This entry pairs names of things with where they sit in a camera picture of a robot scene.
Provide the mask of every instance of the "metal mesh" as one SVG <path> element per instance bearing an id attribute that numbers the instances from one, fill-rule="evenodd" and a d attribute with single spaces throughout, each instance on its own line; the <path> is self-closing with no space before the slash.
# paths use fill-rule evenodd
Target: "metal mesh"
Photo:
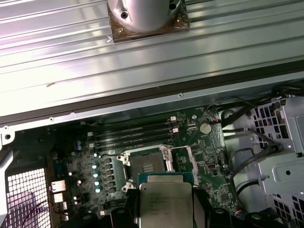
<path id="1" fill-rule="evenodd" d="M 293 214 L 295 218 L 295 223 L 298 227 L 303 228 L 304 227 L 304 201 L 301 199 L 298 199 L 295 196 L 292 196 L 293 200 Z"/>
<path id="2" fill-rule="evenodd" d="M 50 228 L 44 169 L 8 177 L 8 215 L 4 228 Z"/>
<path id="3" fill-rule="evenodd" d="M 289 130 L 285 122 L 285 114 L 282 109 L 274 108 L 274 103 L 255 108 L 254 123 L 256 130 L 270 139 L 281 141 L 290 139 Z M 259 138 L 261 149 L 267 147 L 267 142 Z"/>

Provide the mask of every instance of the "wire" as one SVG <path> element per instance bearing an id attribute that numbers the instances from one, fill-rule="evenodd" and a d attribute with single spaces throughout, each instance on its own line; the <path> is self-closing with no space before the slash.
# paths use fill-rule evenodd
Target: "wire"
<path id="1" fill-rule="evenodd" d="M 224 97 L 224 98 L 221 98 L 221 99 L 219 99 L 219 100 L 216 100 L 216 101 L 212 102 L 211 104 L 209 104 L 209 105 L 207 106 L 207 108 L 206 108 L 206 111 L 209 110 L 212 106 L 214 106 L 214 105 L 220 103 L 221 101 L 226 101 L 226 100 L 229 100 L 229 99 L 231 99 L 231 98 L 238 99 L 238 100 L 240 100 L 241 102 L 243 102 L 243 103 L 245 103 L 245 104 L 247 104 L 247 105 L 250 105 L 252 108 L 256 108 L 256 107 L 257 107 L 255 104 L 251 103 L 250 101 L 246 101 L 246 100 L 244 100 L 243 98 L 240 98 L 240 97 L 238 97 L 238 96 L 228 96 L 228 97 Z"/>
<path id="2" fill-rule="evenodd" d="M 229 166 L 229 167 L 232 167 L 232 159 L 233 159 L 233 157 L 234 157 L 237 153 L 245 152 L 245 151 L 250 151 L 251 154 L 252 154 L 252 156 L 255 155 L 255 153 L 253 153 L 253 149 L 251 149 L 251 148 L 244 148 L 244 149 L 240 149 L 240 150 L 234 151 L 234 152 L 232 153 L 232 155 L 230 156 L 230 158 L 229 158 L 228 166 Z"/>
<path id="3" fill-rule="evenodd" d="M 255 154 L 254 156 L 250 157 L 249 159 L 242 162 L 231 174 L 231 178 L 234 178 L 243 168 L 248 166 L 249 164 L 253 163 L 254 161 L 266 157 L 272 153 L 276 152 L 276 148 L 274 146 L 270 146 L 267 149 L 263 150 L 260 153 Z"/>
<path id="4" fill-rule="evenodd" d="M 256 134 L 258 137 L 260 137 L 262 140 L 264 140 L 265 142 L 268 142 L 269 144 L 275 144 L 275 142 L 272 139 L 269 139 L 262 133 L 254 130 L 254 129 L 251 129 L 251 128 L 237 128 L 237 129 L 231 129 L 231 130 L 223 130 L 223 133 L 239 133 L 239 132 L 252 132 L 252 133 Z"/>
<path id="5" fill-rule="evenodd" d="M 248 182 L 248 183 L 242 185 L 242 186 L 237 190 L 237 194 L 239 195 L 245 188 L 247 188 L 247 187 L 249 187 L 249 186 L 252 186 L 252 185 L 259 185 L 259 184 L 258 184 L 258 180 L 251 181 L 251 182 Z"/>
<path id="6" fill-rule="evenodd" d="M 24 224 L 25 222 L 28 220 L 29 216 L 43 203 L 50 203 L 52 208 L 53 208 L 53 211 L 56 213 L 56 214 L 59 214 L 59 215 L 67 215 L 65 214 L 64 212 L 60 212 L 60 211 L 55 211 L 55 208 L 54 208 L 54 203 L 49 201 L 49 200 L 44 200 L 42 201 L 41 203 L 37 204 L 36 206 L 34 206 L 34 208 L 26 215 L 26 217 L 23 219 L 23 222 L 21 224 L 21 228 L 24 228 Z"/>

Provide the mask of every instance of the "capacitor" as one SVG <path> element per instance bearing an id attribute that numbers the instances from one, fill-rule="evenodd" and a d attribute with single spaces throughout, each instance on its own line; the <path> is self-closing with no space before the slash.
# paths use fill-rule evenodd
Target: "capacitor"
<path id="1" fill-rule="evenodd" d="M 209 123 L 202 123 L 199 127 L 199 131 L 203 134 L 210 134 L 212 131 L 212 127 Z"/>
<path id="2" fill-rule="evenodd" d="M 95 185 L 95 186 L 99 186 L 99 185 L 100 185 L 100 183 L 101 183 L 101 181 L 100 181 L 100 180 L 95 180 L 95 181 L 94 181 L 94 185 Z"/>
<path id="3" fill-rule="evenodd" d="M 97 169 L 97 167 L 98 167 L 98 164 L 93 164 L 93 165 L 92 165 L 92 169 L 93 169 L 93 170 Z"/>
<path id="4" fill-rule="evenodd" d="M 101 188 L 100 188 L 100 187 L 96 188 L 96 189 L 95 189 L 95 192 L 96 192 L 96 193 L 100 193 L 100 192 L 101 192 Z"/>
<path id="5" fill-rule="evenodd" d="M 100 172 L 93 173 L 93 177 L 97 178 L 100 175 Z"/>

